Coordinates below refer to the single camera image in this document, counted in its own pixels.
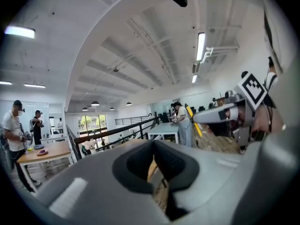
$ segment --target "trees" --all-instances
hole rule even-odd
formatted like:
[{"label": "trees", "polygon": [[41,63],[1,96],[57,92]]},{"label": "trees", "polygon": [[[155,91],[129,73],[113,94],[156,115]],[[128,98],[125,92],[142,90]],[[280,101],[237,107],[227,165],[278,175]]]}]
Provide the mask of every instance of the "trees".
[{"label": "trees", "polygon": [[81,126],[85,126],[85,124],[87,123],[91,123],[92,122],[92,119],[90,118],[90,116],[82,116],[81,117],[81,121],[80,121],[80,124]]},{"label": "trees", "polygon": [[105,115],[99,115],[97,117],[96,125],[99,126],[100,123],[101,123],[101,126],[105,125]]}]

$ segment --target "floor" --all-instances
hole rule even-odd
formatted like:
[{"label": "floor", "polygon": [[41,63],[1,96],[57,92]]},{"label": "floor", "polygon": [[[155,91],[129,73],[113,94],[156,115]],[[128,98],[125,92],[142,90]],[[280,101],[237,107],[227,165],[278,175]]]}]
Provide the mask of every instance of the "floor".
[{"label": "floor", "polygon": [[[12,180],[12,183],[16,186],[16,188],[24,189],[24,185],[19,180],[19,176],[16,168],[10,172],[8,169],[7,161],[5,159],[4,150],[0,148],[0,162],[4,169],[7,171],[9,177]],[[60,173],[62,170],[66,169],[69,166],[70,162],[68,158],[63,158],[59,160],[50,161],[49,163],[42,163],[42,166],[46,172],[46,177],[42,173],[38,164],[28,165],[28,172],[31,175],[32,179],[40,180],[42,183],[47,182],[51,177]]]},{"label": "floor", "polygon": [[[193,148],[216,151],[222,153],[239,154],[240,148],[233,138],[216,137],[205,124],[201,124],[202,137],[200,138],[196,129],[193,129]],[[167,188],[161,183],[159,187],[154,190],[154,200],[159,207],[165,212],[166,202],[168,198],[168,185]]]}]

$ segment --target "white table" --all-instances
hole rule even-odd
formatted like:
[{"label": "white table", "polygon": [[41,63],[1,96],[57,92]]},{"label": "white table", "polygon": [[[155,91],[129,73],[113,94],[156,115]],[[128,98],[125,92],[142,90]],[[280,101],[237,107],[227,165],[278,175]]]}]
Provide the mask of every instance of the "white table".
[{"label": "white table", "polygon": [[62,159],[62,158],[68,158],[70,164],[73,164],[73,160],[71,157],[71,151],[69,148],[69,144],[67,141],[62,141],[62,142],[55,142],[54,144],[48,144],[45,145],[43,149],[48,150],[48,153],[45,155],[38,156],[37,152],[40,150],[32,150],[32,151],[26,151],[25,154],[23,154],[19,160],[17,161],[21,169],[23,170],[23,173],[30,184],[30,186],[33,188],[34,191],[37,191],[37,188],[33,184],[32,180],[30,179],[29,174],[27,173],[27,170],[25,168],[26,165],[31,165],[31,164],[39,164],[41,170],[44,172],[44,175],[46,175],[43,166],[41,163],[44,162],[49,162],[57,159]]},{"label": "white table", "polygon": [[66,139],[67,135],[65,133],[62,134],[51,134],[49,137],[42,137],[40,141],[44,145],[45,142],[49,143],[50,141],[55,141],[55,140],[61,140],[61,139]]},{"label": "white table", "polygon": [[160,123],[148,132],[148,137],[151,139],[152,135],[161,135],[164,140],[164,135],[175,135],[175,142],[178,144],[178,125],[171,122]]}]

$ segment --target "black pants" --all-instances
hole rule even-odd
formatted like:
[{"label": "black pants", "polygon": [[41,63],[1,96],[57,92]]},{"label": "black pants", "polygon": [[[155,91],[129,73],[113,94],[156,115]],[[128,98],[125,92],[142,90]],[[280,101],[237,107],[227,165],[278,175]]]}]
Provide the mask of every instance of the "black pants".
[{"label": "black pants", "polygon": [[41,141],[40,141],[40,139],[42,138],[41,132],[34,132],[33,133],[33,138],[34,138],[34,143],[36,145],[42,144]]},{"label": "black pants", "polygon": [[11,160],[12,160],[12,163],[15,164],[16,168],[17,168],[17,172],[18,172],[18,176],[21,180],[21,182],[23,183],[23,185],[27,188],[28,191],[30,192],[33,192],[34,190],[32,189],[32,187],[29,185],[29,183],[27,182],[26,178],[25,178],[25,175],[22,171],[22,168],[20,166],[19,163],[17,163],[18,159],[25,153],[25,149],[23,150],[20,150],[20,151],[16,151],[16,152],[13,152],[13,151],[10,151],[10,157],[11,157]]}]

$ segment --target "yellow object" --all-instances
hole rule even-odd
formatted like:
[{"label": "yellow object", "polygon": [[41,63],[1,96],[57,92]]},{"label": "yellow object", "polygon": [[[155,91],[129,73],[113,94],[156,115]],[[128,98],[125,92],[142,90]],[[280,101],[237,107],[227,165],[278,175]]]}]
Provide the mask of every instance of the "yellow object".
[{"label": "yellow object", "polygon": [[[185,107],[186,107],[186,110],[187,110],[188,114],[189,114],[190,117],[192,118],[192,117],[193,117],[193,111],[192,111],[192,109],[191,109],[187,104],[185,104]],[[201,132],[201,130],[200,130],[198,124],[195,123],[194,121],[193,121],[193,123],[195,124],[195,128],[196,128],[196,130],[197,130],[199,136],[202,137],[202,132]]]}]

